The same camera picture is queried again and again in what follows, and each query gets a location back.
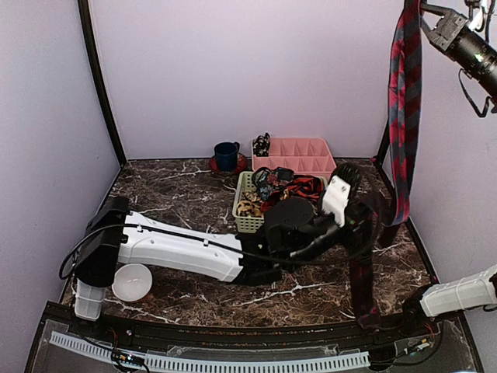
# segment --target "pink plastic tray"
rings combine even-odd
[[[286,167],[301,175],[329,179],[336,164],[322,138],[271,138],[269,157],[256,157],[252,150],[252,169],[261,167]]]

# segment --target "white wall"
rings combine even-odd
[[[466,12],[463,2],[439,3]],[[495,24],[492,40],[497,47]],[[479,119],[474,114],[457,80],[458,65],[424,41],[422,118],[411,212],[445,282],[497,263],[497,116]],[[482,89],[475,82],[467,85],[482,106]],[[468,312],[467,319],[485,371],[497,371],[497,312],[479,309]]]
[[[402,2],[91,3],[128,158],[210,156],[226,140],[247,152],[265,131],[376,153]]]
[[[16,373],[119,169],[75,0],[2,1],[0,160],[0,371]]]

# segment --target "white bowl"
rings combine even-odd
[[[127,264],[114,275],[112,291],[125,302],[142,299],[152,287],[152,273],[143,264]]]

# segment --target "marble tabletop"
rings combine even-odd
[[[352,162],[360,164],[376,188],[388,195],[371,162]],[[206,159],[130,161],[110,196],[128,197],[132,210],[168,224],[236,233],[231,209],[237,180],[237,176],[213,174]],[[322,259],[345,256],[345,250],[336,247]],[[103,312],[152,322],[219,327],[308,326],[354,319],[346,264],[303,267],[285,274],[282,281],[257,287],[223,283],[181,270],[154,266],[150,270],[154,282],[147,297],[124,303],[108,289]],[[390,247],[374,248],[374,276],[374,297],[382,315],[400,312],[402,302],[417,287],[429,283],[405,226]],[[69,284],[62,298],[66,305],[74,297],[74,279]]]

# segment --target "mug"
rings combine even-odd
[[[221,142],[214,147],[217,168],[220,171],[230,173],[235,171],[238,165],[238,142]]]

